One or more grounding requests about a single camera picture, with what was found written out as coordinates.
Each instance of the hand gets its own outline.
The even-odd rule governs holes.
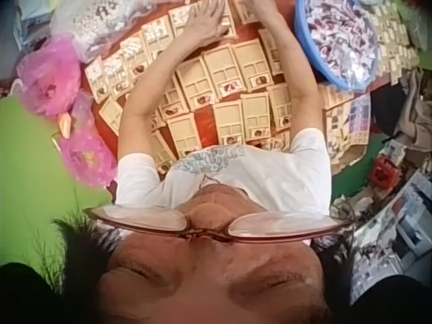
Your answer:
[[[243,0],[248,9],[265,25],[278,15],[275,0]]]
[[[204,0],[200,9],[192,5],[182,36],[194,42],[196,48],[218,41],[229,29],[222,26],[225,0]]]

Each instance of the eyeglasses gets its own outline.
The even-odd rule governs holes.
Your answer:
[[[315,213],[266,211],[233,220],[222,230],[193,228],[190,220],[175,209],[132,208],[119,205],[87,209],[91,219],[132,232],[175,236],[210,237],[220,242],[264,243],[310,240],[338,232],[351,221]]]

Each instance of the table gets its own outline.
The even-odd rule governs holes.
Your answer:
[[[278,8],[279,12],[281,12],[282,15],[284,17],[286,17],[288,25],[290,26],[290,28],[292,30],[294,30],[294,10],[295,10],[295,4],[296,4],[295,0],[275,0],[275,2],[277,4],[277,8]],[[155,20],[157,18],[160,18],[160,17],[166,15],[169,10],[174,9],[176,7],[179,7],[179,6],[181,6],[181,5],[179,5],[179,4],[159,5],[158,8],[154,12],[152,12],[150,15],[143,17],[143,18],[140,18],[137,21],[137,23],[135,24],[135,26],[126,35],[124,35],[122,40],[125,38],[128,38],[129,36],[133,35],[138,30],[140,30],[140,27],[143,24],[151,22],[152,20]],[[245,41],[251,41],[252,39],[259,38],[258,30],[263,28],[261,26],[261,24],[257,22],[257,23],[253,23],[253,24],[243,25],[240,21],[240,16],[238,15],[238,12],[237,12],[232,0],[229,0],[229,6],[230,6],[230,9],[231,9],[232,14],[233,14],[234,22],[236,24],[238,38],[235,40],[225,40],[223,42],[215,43],[215,44],[210,45],[206,48],[200,49],[200,50],[194,52],[193,54],[191,54],[191,56],[189,56],[187,59],[192,59],[194,57],[197,57],[200,55],[201,51],[213,49],[213,48],[218,47],[219,45],[222,45],[225,43],[236,44],[236,43],[242,43]],[[114,53],[118,49],[119,49],[119,42],[117,42],[111,48],[111,53]],[[316,77],[318,80],[322,80],[322,77],[320,77],[319,75],[316,75]],[[274,76],[273,80],[274,80],[275,84],[283,83],[284,77],[282,75]],[[376,88],[379,88],[379,87],[381,87],[381,86],[383,86],[389,82],[390,82],[389,75],[381,77],[381,78],[377,79],[376,81],[374,81],[374,83],[372,83],[371,87],[369,88],[369,91],[375,90]],[[90,92],[90,87],[89,87],[87,79],[85,77],[82,79],[82,87],[84,90]],[[264,92],[264,91],[265,91],[265,89],[260,89],[260,90],[254,91],[254,93]],[[239,98],[240,98],[239,94],[233,94],[229,97],[224,98],[223,100],[221,100],[221,102],[234,101],[234,100],[238,100]],[[118,100],[118,102],[121,106],[124,106],[125,98],[121,97]],[[93,112],[94,119],[95,119],[95,125],[96,125],[96,128],[97,128],[99,134],[101,135],[102,139],[106,142],[109,150],[116,156],[117,155],[117,136],[111,131],[109,126],[102,120],[101,116],[99,115],[99,110],[101,109],[101,107],[102,107],[102,105],[98,105],[96,103],[93,103],[92,112]],[[195,117],[196,126],[198,128],[198,133],[199,133],[199,136],[201,139],[202,147],[208,147],[208,146],[213,146],[213,145],[219,144],[218,138],[217,138],[217,129],[216,129],[215,120],[213,117],[212,108],[210,106],[208,106],[208,107],[204,107],[202,109],[199,109],[199,110],[195,111],[194,117]],[[168,146],[170,147],[170,149],[177,156],[177,151],[176,151],[176,148],[174,146],[173,139],[171,137],[171,134],[170,134],[168,127],[165,126],[165,127],[161,128],[160,132],[162,134],[162,137],[164,137],[165,141],[167,142]]]

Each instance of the brown eyeglass frame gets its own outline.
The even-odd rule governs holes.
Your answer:
[[[231,236],[228,234],[228,229],[232,222],[226,225],[222,230],[213,230],[213,229],[194,229],[191,228],[190,221],[187,217],[186,219],[186,229],[182,231],[164,231],[159,229],[150,229],[135,225],[127,225],[120,221],[114,221],[112,219],[105,219],[99,215],[97,215],[92,209],[85,209],[84,212],[88,215],[93,221],[101,221],[106,225],[110,225],[115,228],[120,228],[123,230],[130,230],[132,232],[141,233],[141,234],[151,234],[157,236],[166,236],[166,237],[176,237],[183,238],[185,240],[190,240],[193,238],[211,238],[215,241],[228,243],[228,242],[237,242],[237,243],[250,243],[250,244],[264,244],[264,243],[290,243],[290,242],[298,242],[303,240],[311,240],[313,238],[320,238],[327,235],[332,235],[337,231],[348,227],[352,224],[351,221],[347,221],[338,225],[328,226],[319,231],[308,232],[307,234],[295,234],[283,237],[272,237],[272,238],[239,238],[237,236]]]

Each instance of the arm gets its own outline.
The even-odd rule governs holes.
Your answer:
[[[305,128],[323,131],[323,107],[311,65],[274,0],[246,0],[275,39],[292,101],[291,139]]]
[[[151,120],[177,66],[194,50],[186,37],[176,38],[140,77],[121,116],[118,159],[130,153],[153,156]]]
[[[205,0],[199,12],[193,9],[184,33],[176,38],[148,69],[134,87],[121,117],[118,159],[132,153],[154,155],[151,119],[166,84],[179,64],[199,47],[214,43],[227,27],[221,25],[224,1]]]

